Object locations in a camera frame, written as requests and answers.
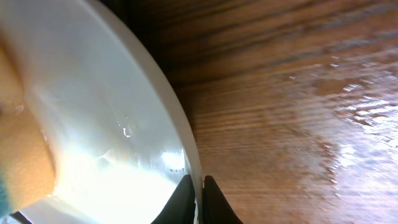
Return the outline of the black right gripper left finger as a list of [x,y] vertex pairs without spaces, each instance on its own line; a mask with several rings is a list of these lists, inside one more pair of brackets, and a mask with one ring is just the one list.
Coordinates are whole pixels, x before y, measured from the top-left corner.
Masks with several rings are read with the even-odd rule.
[[195,209],[195,189],[192,178],[190,175],[185,175],[163,210],[151,224],[193,224]]

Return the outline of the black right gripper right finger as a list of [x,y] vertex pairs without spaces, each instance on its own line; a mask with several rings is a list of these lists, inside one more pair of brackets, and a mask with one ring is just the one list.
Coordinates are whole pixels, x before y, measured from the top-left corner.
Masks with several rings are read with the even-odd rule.
[[206,175],[204,179],[203,222],[204,224],[243,224],[210,175]]

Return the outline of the cream white plate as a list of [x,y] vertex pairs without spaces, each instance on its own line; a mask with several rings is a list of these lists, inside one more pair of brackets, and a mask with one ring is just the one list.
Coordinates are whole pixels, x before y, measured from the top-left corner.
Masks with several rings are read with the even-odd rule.
[[190,175],[202,221],[201,165],[170,83],[99,1],[1,0],[1,37],[57,167],[32,223],[152,223]]

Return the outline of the green yellow sponge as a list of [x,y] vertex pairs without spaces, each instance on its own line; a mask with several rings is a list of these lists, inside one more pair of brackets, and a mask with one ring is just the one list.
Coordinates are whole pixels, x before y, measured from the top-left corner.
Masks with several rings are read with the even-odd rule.
[[1,47],[1,216],[50,195],[55,165],[24,98],[19,74]]

